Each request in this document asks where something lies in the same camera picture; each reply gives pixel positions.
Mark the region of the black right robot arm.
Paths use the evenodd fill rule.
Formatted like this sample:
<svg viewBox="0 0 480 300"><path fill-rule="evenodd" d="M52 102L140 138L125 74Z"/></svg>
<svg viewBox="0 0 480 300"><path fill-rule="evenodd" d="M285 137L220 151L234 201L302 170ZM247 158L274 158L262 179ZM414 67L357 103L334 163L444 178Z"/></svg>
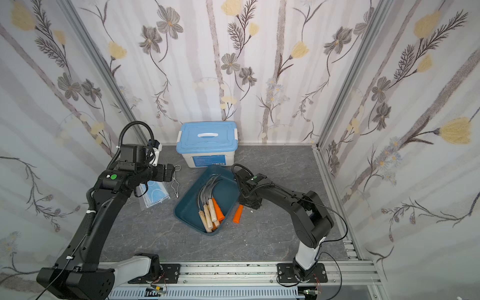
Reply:
<svg viewBox="0 0 480 300"><path fill-rule="evenodd" d="M335 225L328 208L313 191L303 193L289 190L263 174L253 174L247 167L237 163L232 165L231 171L240 192L240 205L257 210L266 200L290 215L299 240L292 271L296 281L307 281L315 270L321 244Z"/></svg>

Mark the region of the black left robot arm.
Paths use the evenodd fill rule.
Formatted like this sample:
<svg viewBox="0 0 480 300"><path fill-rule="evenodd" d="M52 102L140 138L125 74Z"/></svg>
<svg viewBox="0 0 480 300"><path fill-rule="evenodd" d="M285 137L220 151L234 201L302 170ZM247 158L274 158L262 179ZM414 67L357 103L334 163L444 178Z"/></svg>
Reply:
<svg viewBox="0 0 480 300"><path fill-rule="evenodd" d="M159 164L160 144L142 121L128 123L119 135L116 154L87 190L88 209L72 240L54 266L42 268L36 278L45 291L60 300L105 300L117 286L132 281L153 283L163 270L156 254L102 267L106 239L126 201L140 185L170 182L175 167Z"/></svg>

